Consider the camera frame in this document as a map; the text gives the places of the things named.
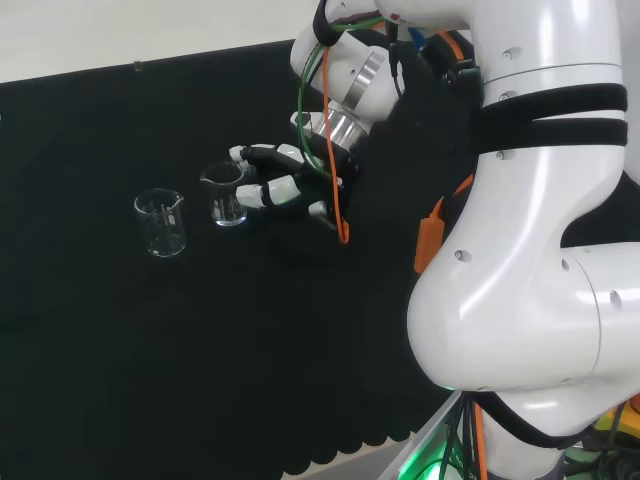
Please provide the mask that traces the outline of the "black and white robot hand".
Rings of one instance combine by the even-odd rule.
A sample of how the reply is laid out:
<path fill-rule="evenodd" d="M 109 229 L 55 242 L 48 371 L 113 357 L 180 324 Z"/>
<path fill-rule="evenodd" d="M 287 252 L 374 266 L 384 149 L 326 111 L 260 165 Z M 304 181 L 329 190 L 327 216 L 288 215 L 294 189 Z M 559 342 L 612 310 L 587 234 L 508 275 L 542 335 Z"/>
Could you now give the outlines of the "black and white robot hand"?
<path fill-rule="evenodd" d="M 317 172 L 298 147 L 286 143 L 233 146 L 229 155 L 247 175 L 235 195 L 248 209 L 287 223 L 313 219 L 333 231 L 335 212 L 346 217 L 360 169 L 344 151 L 335 153 L 335 178 L 328 159 L 315 159 Z"/>

